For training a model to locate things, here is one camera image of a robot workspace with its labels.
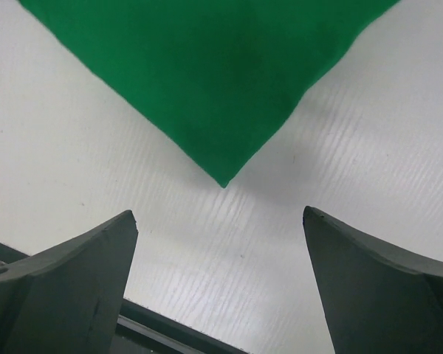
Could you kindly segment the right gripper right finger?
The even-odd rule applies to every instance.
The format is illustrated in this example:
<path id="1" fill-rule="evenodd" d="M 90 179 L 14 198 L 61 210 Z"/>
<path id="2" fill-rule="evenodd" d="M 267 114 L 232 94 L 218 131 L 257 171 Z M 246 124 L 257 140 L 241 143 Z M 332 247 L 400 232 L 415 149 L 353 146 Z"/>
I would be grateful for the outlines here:
<path id="1" fill-rule="evenodd" d="M 443 262 L 310 206 L 303 228 L 336 353 L 443 353 Z"/>

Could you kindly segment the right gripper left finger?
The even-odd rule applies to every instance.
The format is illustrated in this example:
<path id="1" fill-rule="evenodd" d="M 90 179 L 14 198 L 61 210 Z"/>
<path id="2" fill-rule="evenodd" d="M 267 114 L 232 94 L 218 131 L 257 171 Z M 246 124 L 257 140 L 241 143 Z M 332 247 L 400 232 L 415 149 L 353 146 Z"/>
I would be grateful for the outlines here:
<path id="1" fill-rule="evenodd" d="M 126 210 L 0 266 L 0 353 L 107 353 L 137 244 Z"/>

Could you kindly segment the green t-shirt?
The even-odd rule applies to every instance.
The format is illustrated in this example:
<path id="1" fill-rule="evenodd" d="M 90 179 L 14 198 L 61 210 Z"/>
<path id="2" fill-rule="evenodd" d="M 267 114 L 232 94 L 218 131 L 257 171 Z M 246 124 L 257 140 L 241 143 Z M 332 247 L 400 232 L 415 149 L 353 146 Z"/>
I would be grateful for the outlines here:
<path id="1" fill-rule="evenodd" d="M 392 1 L 24 1 L 225 187 Z"/>

